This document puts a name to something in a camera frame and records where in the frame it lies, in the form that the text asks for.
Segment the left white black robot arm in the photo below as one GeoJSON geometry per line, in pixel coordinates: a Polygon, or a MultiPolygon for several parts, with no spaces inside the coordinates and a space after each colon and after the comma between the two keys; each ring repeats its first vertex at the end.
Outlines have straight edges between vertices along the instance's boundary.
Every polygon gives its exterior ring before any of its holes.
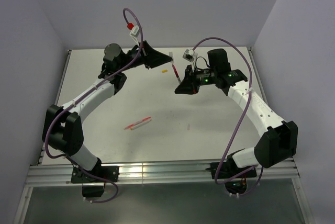
{"type": "Polygon", "coordinates": [[[95,182],[104,176],[101,160],[84,145],[83,121],[105,100],[116,95],[127,77],[125,70],[143,65],[147,69],[171,62],[171,56],[153,49],[146,41],[123,52],[120,45],[111,43],[104,49],[102,70],[86,91],[62,106],[51,105],[46,112],[42,140],[47,156],[49,148],[83,169],[83,176],[95,182]]]}

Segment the white pen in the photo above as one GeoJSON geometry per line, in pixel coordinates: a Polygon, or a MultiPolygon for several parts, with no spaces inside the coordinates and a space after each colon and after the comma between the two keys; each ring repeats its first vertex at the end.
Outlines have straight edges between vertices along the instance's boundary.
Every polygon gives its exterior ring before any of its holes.
{"type": "Polygon", "coordinates": [[[133,126],[130,127],[130,130],[135,130],[135,129],[137,129],[137,128],[139,128],[139,127],[141,127],[141,126],[149,123],[150,121],[151,121],[151,118],[148,119],[148,120],[142,121],[142,122],[140,122],[138,124],[135,124],[135,125],[133,125],[133,126]]]}

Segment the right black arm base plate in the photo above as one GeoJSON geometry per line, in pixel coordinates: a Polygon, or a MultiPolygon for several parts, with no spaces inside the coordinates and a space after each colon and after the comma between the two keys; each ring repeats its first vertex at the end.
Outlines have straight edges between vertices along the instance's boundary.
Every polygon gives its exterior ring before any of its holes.
{"type": "MultiPolygon", "coordinates": [[[[210,167],[206,168],[207,171],[211,173],[212,179],[215,178],[215,174],[218,168],[219,162],[212,162],[210,163],[210,167]]],[[[238,178],[254,178],[257,176],[256,170],[252,169],[246,172],[246,170],[250,168],[249,166],[238,168],[236,165],[231,165],[228,162],[224,162],[221,166],[221,169],[218,173],[218,179],[228,179],[231,178],[239,173],[242,173],[238,176],[238,178]]]]}

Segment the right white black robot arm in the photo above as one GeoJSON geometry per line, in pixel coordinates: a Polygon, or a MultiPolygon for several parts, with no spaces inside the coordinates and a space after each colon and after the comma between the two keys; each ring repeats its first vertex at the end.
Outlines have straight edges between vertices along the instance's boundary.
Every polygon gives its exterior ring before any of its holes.
{"type": "Polygon", "coordinates": [[[207,68],[188,65],[184,78],[175,89],[176,94],[195,95],[204,85],[215,85],[246,111],[255,126],[260,140],[256,146],[228,156],[222,164],[225,172],[239,176],[251,166],[270,168],[296,154],[298,127],[293,121],[286,122],[250,87],[247,77],[240,70],[232,70],[224,49],[207,52],[207,68]]]}

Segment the clear pen cap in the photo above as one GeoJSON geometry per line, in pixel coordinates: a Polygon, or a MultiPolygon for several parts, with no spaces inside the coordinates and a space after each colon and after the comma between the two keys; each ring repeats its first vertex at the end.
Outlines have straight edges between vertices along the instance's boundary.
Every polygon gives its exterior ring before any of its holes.
{"type": "Polygon", "coordinates": [[[173,52],[169,52],[169,56],[171,57],[171,59],[172,59],[172,64],[174,64],[174,55],[173,55],[173,52]]]}

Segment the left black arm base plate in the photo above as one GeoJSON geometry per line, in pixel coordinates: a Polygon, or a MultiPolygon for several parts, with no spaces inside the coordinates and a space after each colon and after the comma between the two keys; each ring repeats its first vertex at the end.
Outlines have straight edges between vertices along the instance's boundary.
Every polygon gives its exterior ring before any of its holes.
{"type": "MultiPolygon", "coordinates": [[[[119,175],[119,167],[118,166],[101,166],[98,168],[94,168],[92,171],[88,171],[88,173],[96,177],[103,178],[105,180],[117,182],[118,175],[119,175]]],[[[71,176],[71,183],[79,184],[79,183],[100,183],[100,182],[102,181],[86,175],[78,167],[73,168],[72,176],[71,176]]]]}

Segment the dark red pen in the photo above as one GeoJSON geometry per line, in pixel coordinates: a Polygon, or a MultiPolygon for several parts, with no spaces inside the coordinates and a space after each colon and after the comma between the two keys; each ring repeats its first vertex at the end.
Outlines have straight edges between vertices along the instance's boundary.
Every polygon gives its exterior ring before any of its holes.
{"type": "Polygon", "coordinates": [[[173,72],[174,72],[174,74],[175,74],[175,76],[177,78],[178,83],[180,84],[181,83],[181,79],[180,79],[180,76],[178,74],[178,71],[177,71],[174,63],[172,63],[172,69],[173,69],[173,72]]]}

